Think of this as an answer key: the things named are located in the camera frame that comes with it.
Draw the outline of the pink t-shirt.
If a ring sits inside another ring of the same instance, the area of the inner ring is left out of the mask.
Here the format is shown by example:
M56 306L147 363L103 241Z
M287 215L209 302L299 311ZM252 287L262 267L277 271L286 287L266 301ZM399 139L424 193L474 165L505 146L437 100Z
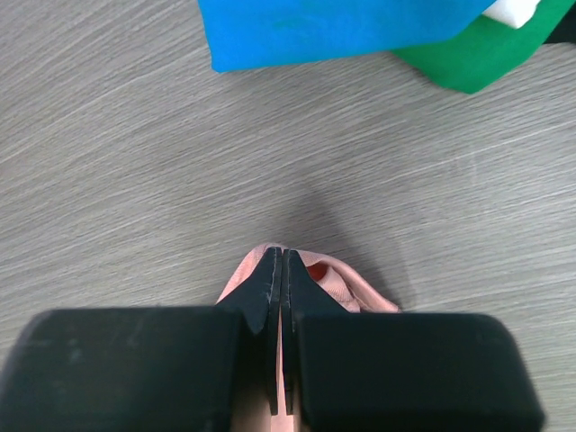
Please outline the pink t-shirt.
M226 283L217 302L230 296L253 273L264 253L269 248L286 247L277 243L265 243L250 250L242 259L233 275ZM353 267L347 263L321 253L300 250L299 255L310 277L338 304L350 312L399 312L401 309L381 296ZM282 372L283 343L276 349L276 379L278 383L278 414L273 416L260 407L257 416L244 422L244 429L255 431L293 431L294 416L286 412L284 400L284 373Z

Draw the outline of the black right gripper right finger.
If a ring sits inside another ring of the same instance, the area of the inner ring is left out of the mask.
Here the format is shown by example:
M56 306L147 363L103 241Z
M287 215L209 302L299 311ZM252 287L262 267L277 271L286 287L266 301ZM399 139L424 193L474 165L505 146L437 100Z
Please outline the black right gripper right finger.
M283 253L283 387L299 431L539 431L518 345L490 315L350 312Z

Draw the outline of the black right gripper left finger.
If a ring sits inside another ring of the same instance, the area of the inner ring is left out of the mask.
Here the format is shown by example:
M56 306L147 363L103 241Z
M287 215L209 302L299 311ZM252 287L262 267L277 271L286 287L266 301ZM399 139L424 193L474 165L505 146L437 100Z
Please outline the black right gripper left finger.
M213 306L47 310L1 372L4 431L267 431L282 253Z

